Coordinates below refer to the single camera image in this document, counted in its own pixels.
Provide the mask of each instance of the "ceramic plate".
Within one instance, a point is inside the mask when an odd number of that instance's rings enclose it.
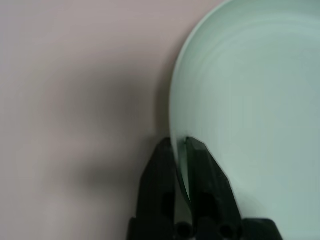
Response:
[[[170,130],[204,142],[243,217],[286,240],[320,239],[320,1],[235,0],[209,13],[177,60]]]

